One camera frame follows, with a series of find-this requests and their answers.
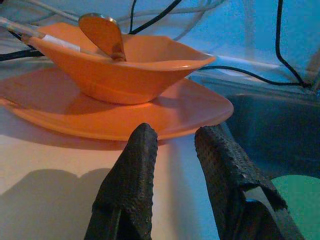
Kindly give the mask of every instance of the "green object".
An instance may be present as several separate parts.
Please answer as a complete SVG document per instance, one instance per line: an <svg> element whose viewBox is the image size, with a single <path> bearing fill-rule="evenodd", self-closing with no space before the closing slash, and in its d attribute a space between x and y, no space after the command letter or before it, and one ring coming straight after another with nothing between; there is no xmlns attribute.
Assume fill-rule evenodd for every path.
<svg viewBox="0 0 320 240"><path fill-rule="evenodd" d="M320 240L320 179L286 175L272 180L306 240Z"/></svg>

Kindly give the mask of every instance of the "orange bowl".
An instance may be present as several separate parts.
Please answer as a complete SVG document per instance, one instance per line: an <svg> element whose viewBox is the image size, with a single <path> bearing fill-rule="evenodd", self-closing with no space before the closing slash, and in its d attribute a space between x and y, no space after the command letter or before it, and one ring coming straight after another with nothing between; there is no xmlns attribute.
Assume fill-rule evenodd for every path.
<svg viewBox="0 0 320 240"><path fill-rule="evenodd" d="M38 28L93 53L101 53L79 27L55 23ZM123 34L127 61L78 52L40 38L29 44L50 58L67 73L80 90L97 100L116 104L141 104L159 96L164 90L215 57L196 51L166 36Z"/></svg>

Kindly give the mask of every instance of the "orange plate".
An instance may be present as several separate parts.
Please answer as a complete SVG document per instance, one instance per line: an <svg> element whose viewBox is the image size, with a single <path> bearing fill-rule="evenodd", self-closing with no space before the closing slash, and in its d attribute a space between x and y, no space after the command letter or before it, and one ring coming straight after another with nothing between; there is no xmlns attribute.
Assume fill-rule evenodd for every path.
<svg viewBox="0 0 320 240"><path fill-rule="evenodd" d="M75 136L128 140L141 123L149 123L158 139L194 133L217 125L233 113L224 97L188 79L182 79L151 102L119 105L81 93L58 68L48 68L1 83L2 104L19 117L44 128Z"/></svg>

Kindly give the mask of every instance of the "white table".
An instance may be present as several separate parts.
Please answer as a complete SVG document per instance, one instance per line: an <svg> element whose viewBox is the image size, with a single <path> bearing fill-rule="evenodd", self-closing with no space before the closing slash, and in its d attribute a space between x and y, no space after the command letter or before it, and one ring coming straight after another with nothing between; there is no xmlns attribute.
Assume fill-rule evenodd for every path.
<svg viewBox="0 0 320 240"><path fill-rule="evenodd" d="M0 29L0 53L23 46ZM42 57L0 62L0 78L52 67ZM0 239L83 239L100 184L125 142L65 135L1 112ZM219 239L194 135L159 142L154 240Z"/></svg>

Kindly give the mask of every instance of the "metal spoon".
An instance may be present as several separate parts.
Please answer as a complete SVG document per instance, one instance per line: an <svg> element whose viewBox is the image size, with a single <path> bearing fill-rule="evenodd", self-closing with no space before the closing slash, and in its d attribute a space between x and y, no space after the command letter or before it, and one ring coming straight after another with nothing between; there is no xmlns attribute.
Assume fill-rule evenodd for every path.
<svg viewBox="0 0 320 240"><path fill-rule="evenodd" d="M82 32L115 61L126 61L120 28L111 17L99 13L82 15L78 20Z"/></svg>

